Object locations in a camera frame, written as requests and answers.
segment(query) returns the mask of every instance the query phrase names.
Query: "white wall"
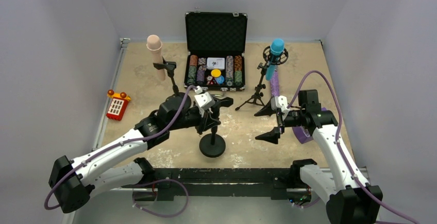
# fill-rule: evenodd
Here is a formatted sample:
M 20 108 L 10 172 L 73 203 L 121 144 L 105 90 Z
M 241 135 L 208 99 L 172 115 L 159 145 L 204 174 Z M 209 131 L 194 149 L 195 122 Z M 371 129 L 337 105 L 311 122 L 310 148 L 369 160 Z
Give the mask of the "white wall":
M 46 211 L 53 162 L 89 151 L 117 56 L 99 0 L 0 0 L 0 222 Z
M 184 14 L 201 11 L 248 13 L 247 38 L 324 38 L 347 0 L 102 0 L 123 37 L 185 40 Z
M 348 0 L 324 47 L 357 164 L 422 223 L 437 199 L 435 1 Z

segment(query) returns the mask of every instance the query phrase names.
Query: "cable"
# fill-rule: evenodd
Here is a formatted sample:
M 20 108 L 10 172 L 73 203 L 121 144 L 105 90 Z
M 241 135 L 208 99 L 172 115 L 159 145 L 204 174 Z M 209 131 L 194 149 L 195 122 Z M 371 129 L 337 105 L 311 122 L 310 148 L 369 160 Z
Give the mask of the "cable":
M 179 210 L 178 212 L 176 212 L 176 213 L 174 213 L 174 214 L 171 214 L 171 215 L 159 214 L 159 213 L 153 212 L 153 211 L 151 211 L 151 210 L 148 210 L 148 209 L 146 209 L 146 208 L 143 208 L 143 207 L 139 206 L 138 203 L 135 202 L 135 199 L 134 199 L 134 197 L 133 197 L 133 194 L 132 194 L 132 202 L 133 202 L 133 206 L 132 206 L 132 207 L 137 207 L 138 209 L 140 209 L 140 210 L 142 210 L 142 211 L 144 211 L 144 212 L 147 212 L 147 213 L 149 213 L 149 214 L 152 214 L 152 215 L 155 215 L 155 216 L 158 216 L 158 217 L 163 217 L 163 218 L 171 218 L 171 217 L 175 217 L 175 216 L 178 216 L 178 215 L 182 214 L 182 212 L 184 212 L 185 209 L 186 209 L 187 206 L 188 206 L 189 196 L 188 196 L 188 190 L 187 190 L 187 188 L 186 188 L 186 187 L 185 187 L 181 182 L 179 182 L 179 181 L 177 181 L 177 180 L 174 180 L 174 179 L 160 179 L 160 180 L 157 180 L 157 181 L 154 181 L 154 182 L 150 182 L 150 183 L 147 183 L 147 184 L 136 184 L 135 187 L 146 187 L 146 186 L 149 186 L 149 185 L 151 185 L 151 184 L 157 184 L 157 183 L 160 183 L 160 182 L 174 182 L 174 183 L 180 185 L 180 187 L 182 187 L 182 189 L 183 189 L 183 191 L 185 192 L 185 195 L 186 195 L 187 197 L 186 197 L 185 204 L 184 204 L 184 206 L 182 207 L 181 210 Z
M 309 204 L 304 205 L 304 206 L 302 206 L 302 205 L 297 206 L 295 203 L 291 203 L 291 206 L 294 207 L 294 208 L 298 208 L 298 209 L 306 209 L 306 208 L 309 208 L 309 207 L 315 205 L 315 204 L 318 203 L 319 201 L 320 201 L 320 197 L 318 197 L 318 198 L 315 199 L 314 201 L 312 201 L 312 202 L 310 202 Z
M 302 80 L 300 81 L 299 86 L 298 86 L 297 89 L 296 89 L 296 93 L 294 94 L 293 98 L 291 99 L 290 104 L 288 105 L 288 108 L 293 104 L 294 100 L 296 99 L 297 94 L 299 93 L 300 88 L 302 87 L 304 81 L 305 81 L 305 80 L 307 79 L 307 77 L 308 77 L 310 74 L 312 74 L 312 73 L 317 73 L 317 74 L 319 74 L 319 75 L 320 75 L 320 76 L 325 80 L 326 85 L 328 85 L 329 91 L 331 92 L 332 98 L 334 99 L 335 107 L 337 108 L 337 111 L 338 111 L 338 113 L 339 113 L 339 125 L 338 125 L 338 127 L 337 127 L 337 131 L 336 131 L 336 133 L 335 133 L 335 140 L 337 141 L 337 148 L 339 149 L 340 154 L 341 154 L 341 156 L 342 156 L 344 162 L 346 163 L 347 168 L 349 169 L 350 173 L 351 173 L 352 175 L 355 175 L 354 169 L 352 168 L 351 164 L 350 164 L 349 161 L 347 160 L 346 155 L 345 155 L 345 153 L 344 153 L 344 151 L 343 151 L 343 149 L 342 149 L 342 147 L 341 147 L 341 145 L 340 145 L 340 142 L 338 142 L 338 140 L 339 140 L 339 136 L 340 136 L 341 125 L 342 125 L 342 122 L 343 122 L 343 121 L 342 121 L 343 119 L 342 119 L 342 114 L 341 114 L 341 110 L 340 110 L 339 102 L 337 101 L 337 98 L 336 98 L 336 96 L 335 96 L 334 90 L 332 89 L 331 84 L 329 83 L 328 79 L 327 79 L 327 78 L 326 78 L 326 77 L 325 77 L 325 76 L 324 76 L 320 71 L 310 71 L 310 72 L 308 72 L 308 73 L 306 73 L 306 74 L 304 75 L 304 77 L 303 77 Z M 390 207 L 389 205 L 383 203 L 383 202 L 380 201 L 378 198 L 376 198 L 376 197 L 375 197 L 371 192 L 369 192 L 369 191 L 366 189 L 366 187 L 365 187 L 365 186 L 360 182 L 360 180 L 358 179 L 358 177 L 354 177 L 354 180 L 355 180 L 355 182 L 356 182 L 356 183 L 357 183 L 357 184 L 358 184 L 358 185 L 363 189 L 363 191 L 364 191 L 364 192 L 365 192 L 365 193 L 366 193 L 370 198 L 372 198 L 372 199 L 373 199 L 377 204 L 381 205 L 383 208 L 385 208 L 386 210 L 392 212 L 393 214 L 395 214 L 395 215 L 397 215 L 397 216 L 400 216 L 400 217 L 402 217 L 402 218 L 404 218 L 404 219 L 406 219 L 406 220 L 409 220 L 409 221 L 411 221 L 412 223 L 419 224 L 419 221 L 417 221 L 417 220 L 414 219 L 413 217 L 410 217 L 410 216 L 408 216 L 408 215 L 406 215 L 406 214 L 404 214 L 404 213 L 402 213 L 402 212 L 400 212 L 400 211 L 395 210 L 394 208 Z M 387 224 L 387 223 L 391 223 L 391 224 L 399 224 L 399 223 L 395 223 L 395 222 L 380 222 L 380 221 L 377 221 L 376 223 L 382 223 L 382 224 Z
M 70 170 L 67 174 L 65 174 L 65 176 L 64 177 L 62 177 L 54 186 L 53 186 L 53 188 L 50 190 L 50 192 L 48 193 L 48 195 L 47 195 L 47 197 L 45 198 L 45 200 L 44 200 L 44 208 L 46 209 L 46 210 L 54 210 L 54 209 L 56 209 L 56 208 L 58 208 L 58 207 L 60 207 L 60 205 L 58 204 L 58 205 L 55 205 L 55 206 L 48 206 L 48 201 L 50 200 L 50 197 L 53 195 L 53 193 L 58 189 L 58 187 L 67 179 L 67 178 L 69 178 L 75 171 L 77 171 L 77 170 L 79 170 L 80 168 L 82 168 L 82 167 L 84 167 L 84 166 L 86 166 L 88 163 L 90 163 L 94 158 L 96 158 L 97 156 L 99 156 L 99 155 L 101 155 L 101 154 L 103 154 L 103 153 L 106 153 L 107 151 L 109 151 L 109 150 L 111 150 L 111 149 L 114 149 L 114 148 L 116 148 L 116 147 L 118 147 L 118 146 L 121 146 L 121 144 L 127 144 L 127 143 L 131 143 L 131 142 L 135 142 L 135 141 L 148 141 L 148 140 L 150 140 L 150 139 L 154 139 L 154 138 L 157 138 L 158 136 L 160 136 L 160 135 L 162 135 L 162 134 L 164 134 L 168 129 L 170 129 L 170 127 L 174 124 L 174 122 L 176 121 L 176 119 L 177 119 L 177 117 L 179 116 L 179 114 L 180 114 L 180 112 L 182 111 L 182 108 L 183 108 L 183 106 L 184 106 L 184 104 L 185 104 L 185 101 L 187 101 L 187 96 L 188 96 L 188 93 L 189 93 L 189 91 L 191 90 L 191 89 L 193 89 L 193 88 L 195 88 L 195 86 L 194 85 L 190 85 L 188 88 L 187 88 L 187 90 L 185 91 L 185 95 L 183 96 L 183 99 L 182 99 L 182 102 L 181 102 L 181 104 L 180 104 L 180 106 L 179 106 L 179 108 L 178 108 L 178 110 L 177 110 L 177 112 L 176 112 L 176 114 L 175 114 L 175 116 L 172 118 L 172 120 L 170 121 L 170 123 L 164 128 L 164 129 L 162 129 L 160 132 L 158 132 L 158 133 L 156 133 L 156 134 L 154 134 L 154 135 L 151 135 L 151 136 L 147 136 L 147 137 L 139 137 L 139 138 L 134 138 L 134 139 L 128 139 L 128 140 L 125 140 L 125 141 L 123 141 L 123 142 L 121 142 L 121 143 L 116 143 L 116 144 L 113 144 L 113 145 L 111 145 L 111 146 L 109 146 L 109 147 L 106 147 L 106 148 L 104 148 L 104 149 L 102 149 L 102 150 L 100 150 L 100 151 L 98 151 L 97 153 L 95 153 L 94 155 L 92 155 L 92 156 L 90 156 L 88 159 L 86 159 L 85 161 L 83 161 L 83 162 L 81 162 L 79 165 L 77 165 L 76 167 L 74 167 L 72 170 Z

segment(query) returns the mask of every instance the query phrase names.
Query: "microphone stand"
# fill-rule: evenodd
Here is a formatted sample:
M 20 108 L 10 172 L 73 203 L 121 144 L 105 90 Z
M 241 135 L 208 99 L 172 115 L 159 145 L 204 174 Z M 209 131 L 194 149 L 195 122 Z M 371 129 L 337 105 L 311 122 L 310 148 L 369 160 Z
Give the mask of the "microphone stand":
M 166 70 L 167 75 L 172 80 L 173 95 L 169 96 L 166 100 L 169 100 L 172 97 L 183 98 L 185 93 L 179 92 L 179 88 L 176 85 L 175 78 L 174 78 L 175 77 L 176 62 L 166 61 L 164 59 L 164 57 L 162 57 L 162 63 L 153 63 L 153 67 L 157 70 Z M 185 101 L 184 108 L 189 108 L 190 106 L 191 106 L 191 98 L 189 96 L 187 96 L 187 100 Z
M 273 56 L 270 54 L 270 46 L 266 47 L 264 49 L 264 52 L 262 53 L 262 56 L 265 60 L 264 65 L 260 63 L 257 67 L 257 69 L 261 69 L 261 78 L 258 83 L 258 85 L 255 87 L 255 93 L 252 94 L 252 96 L 246 100 L 244 103 L 242 103 L 239 107 L 235 108 L 236 111 L 238 111 L 242 106 L 245 104 L 252 104 L 256 106 L 262 106 L 264 107 L 265 104 L 262 102 L 261 97 L 264 96 L 263 93 L 261 93 L 262 89 L 265 89 L 265 84 L 262 83 L 262 80 L 264 79 L 265 74 L 267 73 L 267 69 L 271 65 L 281 65 L 284 64 L 288 60 L 288 51 L 284 48 L 282 54 L 280 56 Z
M 268 67 L 269 67 L 269 61 L 266 61 L 264 65 L 262 63 L 260 63 L 258 65 L 257 69 L 258 70 L 261 69 L 261 78 L 260 78 L 258 85 L 255 87 L 255 93 L 252 94 L 252 97 L 250 97 L 248 100 L 246 100 L 244 103 L 242 103 L 239 107 L 235 108 L 236 111 L 238 111 L 245 104 L 252 104 L 252 105 L 262 106 L 262 107 L 265 106 L 264 102 L 262 102 L 262 99 L 261 99 L 261 97 L 264 96 L 264 94 L 261 93 L 261 90 L 265 89 L 265 84 L 262 83 L 262 80 L 264 79 L 264 76 L 267 73 Z

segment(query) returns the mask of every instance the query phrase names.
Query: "yellow poker chip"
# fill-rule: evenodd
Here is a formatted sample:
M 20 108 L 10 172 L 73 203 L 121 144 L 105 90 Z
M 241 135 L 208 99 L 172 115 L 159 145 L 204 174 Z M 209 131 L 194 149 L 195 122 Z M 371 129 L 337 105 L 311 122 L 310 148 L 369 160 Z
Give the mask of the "yellow poker chip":
M 212 77 L 219 77 L 221 75 L 222 75 L 222 72 L 220 70 L 218 70 L 218 69 L 215 69 L 215 70 L 211 71 L 211 76 Z

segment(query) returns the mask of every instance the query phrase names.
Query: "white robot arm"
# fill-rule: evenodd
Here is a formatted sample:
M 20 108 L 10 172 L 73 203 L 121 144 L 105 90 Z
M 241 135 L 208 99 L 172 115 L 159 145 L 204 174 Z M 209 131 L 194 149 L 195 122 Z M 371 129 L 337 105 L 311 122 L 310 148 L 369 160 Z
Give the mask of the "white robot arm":
M 278 126 L 272 131 L 255 137 L 257 140 L 278 144 L 285 127 L 302 126 L 308 130 L 328 162 L 333 181 L 322 172 L 313 160 L 294 161 L 294 178 L 297 182 L 311 187 L 326 204 L 331 223 L 375 223 L 379 204 L 363 191 L 356 179 L 379 200 L 382 191 L 378 186 L 371 186 L 361 174 L 343 139 L 335 140 L 338 122 L 331 111 L 323 111 L 318 102 L 317 90 L 299 91 L 298 110 L 288 109 L 285 96 L 274 97 L 255 116 L 276 114 Z M 344 158 L 339 150 L 342 148 Z
M 195 127 L 197 133 L 202 134 L 219 125 L 220 121 L 211 118 L 212 109 L 217 111 L 220 107 L 229 107 L 233 100 L 229 97 L 216 99 L 200 87 L 196 87 L 195 92 L 193 107 L 184 105 L 179 95 L 171 96 L 158 110 L 115 141 L 72 160 L 66 156 L 58 158 L 49 179 L 52 190 L 46 198 L 46 209 L 55 208 L 48 207 L 51 194 L 56 196 L 62 211 L 69 213 L 101 192 L 137 184 L 150 174 L 148 170 L 152 168 L 144 158 L 137 158 L 123 167 L 113 167 L 167 140 L 171 130 Z

